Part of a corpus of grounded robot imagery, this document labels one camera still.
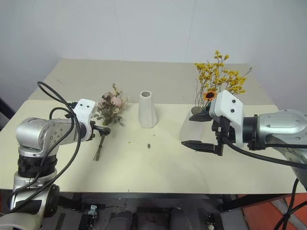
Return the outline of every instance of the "white vase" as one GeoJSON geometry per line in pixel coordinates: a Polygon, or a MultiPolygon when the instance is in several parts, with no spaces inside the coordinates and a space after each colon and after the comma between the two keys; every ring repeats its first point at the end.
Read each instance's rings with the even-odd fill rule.
{"type": "Polygon", "coordinates": [[[140,93],[139,122],[143,128],[152,128],[158,122],[153,94],[149,91],[140,93]]]}
{"type": "Polygon", "coordinates": [[[201,107],[193,107],[189,110],[180,129],[179,133],[180,141],[201,140],[205,123],[199,121],[189,121],[189,118],[191,116],[200,113],[201,110],[202,110],[201,107]]]}

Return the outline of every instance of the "white wall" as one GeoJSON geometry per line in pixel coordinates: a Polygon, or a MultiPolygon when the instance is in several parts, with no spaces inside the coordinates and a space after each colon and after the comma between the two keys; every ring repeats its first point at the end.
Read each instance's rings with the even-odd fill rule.
{"type": "Polygon", "coordinates": [[[63,58],[249,63],[278,106],[307,111],[304,0],[0,0],[0,97],[18,109],[63,58]]]}

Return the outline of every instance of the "pink flower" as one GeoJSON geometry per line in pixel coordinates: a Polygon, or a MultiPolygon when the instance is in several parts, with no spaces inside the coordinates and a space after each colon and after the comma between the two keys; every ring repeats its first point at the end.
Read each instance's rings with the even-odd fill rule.
{"type": "Polygon", "coordinates": [[[117,108],[120,108],[123,105],[121,99],[115,96],[111,98],[111,103],[115,105],[117,108]]]}

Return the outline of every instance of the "table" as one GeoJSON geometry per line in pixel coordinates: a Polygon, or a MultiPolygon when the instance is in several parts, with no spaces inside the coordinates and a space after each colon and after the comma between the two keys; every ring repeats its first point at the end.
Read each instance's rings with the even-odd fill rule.
{"type": "MultiPolygon", "coordinates": [[[[28,100],[0,132],[0,188],[11,189],[17,170],[16,127],[28,117],[48,119],[55,101],[28,100]]],[[[115,124],[106,137],[100,160],[93,161],[100,138],[81,144],[71,167],[56,181],[62,192],[176,193],[176,194],[285,194],[291,193],[295,175],[287,166],[260,161],[224,148],[222,157],[195,152],[180,144],[181,124],[192,107],[188,104],[156,104],[158,123],[150,129],[138,122],[138,104],[123,112],[124,127],[115,124]]],[[[274,105],[246,105],[246,116],[277,110],[274,105]]],[[[62,117],[60,112],[55,117],[62,117]]],[[[211,123],[203,142],[214,143],[211,123]]],[[[61,146],[60,170],[76,144],[61,146]]],[[[263,155],[282,159],[267,148],[263,155]]],[[[299,184],[297,192],[305,192],[299,184]]]]}

